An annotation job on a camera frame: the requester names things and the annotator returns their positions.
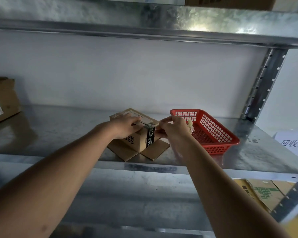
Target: forearm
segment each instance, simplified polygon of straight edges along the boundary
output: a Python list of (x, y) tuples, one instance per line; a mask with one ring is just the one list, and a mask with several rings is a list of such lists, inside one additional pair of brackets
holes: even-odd
[(0, 189), (0, 237), (48, 237), (110, 141), (96, 127)]
[(289, 237), (194, 139), (179, 144), (216, 237)]

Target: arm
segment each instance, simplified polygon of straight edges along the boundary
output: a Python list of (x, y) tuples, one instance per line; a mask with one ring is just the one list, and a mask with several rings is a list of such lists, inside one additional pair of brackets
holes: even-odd
[(106, 146), (138, 131), (124, 116), (96, 126), (0, 189), (0, 238), (49, 237)]
[(216, 237), (290, 238), (283, 228), (251, 199), (188, 132), (181, 117), (162, 120), (155, 135), (168, 138), (182, 156)]

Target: red plastic basket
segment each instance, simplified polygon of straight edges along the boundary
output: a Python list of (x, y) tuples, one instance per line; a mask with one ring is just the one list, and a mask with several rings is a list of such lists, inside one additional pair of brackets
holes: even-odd
[(192, 121), (195, 130), (192, 136), (210, 155), (223, 154), (231, 146), (240, 143), (238, 137), (204, 110), (172, 109), (170, 114), (180, 116), (185, 121), (188, 119)]

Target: person's left hand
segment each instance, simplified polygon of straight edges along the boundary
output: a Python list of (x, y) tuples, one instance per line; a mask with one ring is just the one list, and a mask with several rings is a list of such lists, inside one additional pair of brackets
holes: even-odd
[(139, 120), (141, 117), (131, 117), (130, 114), (119, 115), (112, 121), (99, 124), (96, 127), (105, 128), (112, 134), (113, 139), (124, 139), (143, 127), (143, 125), (133, 124)]

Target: upper shelf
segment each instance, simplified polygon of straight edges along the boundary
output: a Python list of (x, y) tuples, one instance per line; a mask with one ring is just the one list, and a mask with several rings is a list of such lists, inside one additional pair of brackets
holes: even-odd
[[(35, 163), (76, 140), (117, 111), (56, 106), (24, 106), (23, 112), (0, 123), (0, 161)], [(166, 115), (148, 114), (156, 120)], [(213, 156), (233, 178), (298, 181), (298, 157), (247, 120), (217, 119), (241, 143)], [(141, 154), (125, 163), (106, 149), (96, 168), (187, 174), (168, 148), (154, 162)]]
[(0, 29), (298, 47), (298, 13), (103, 0), (0, 0)]

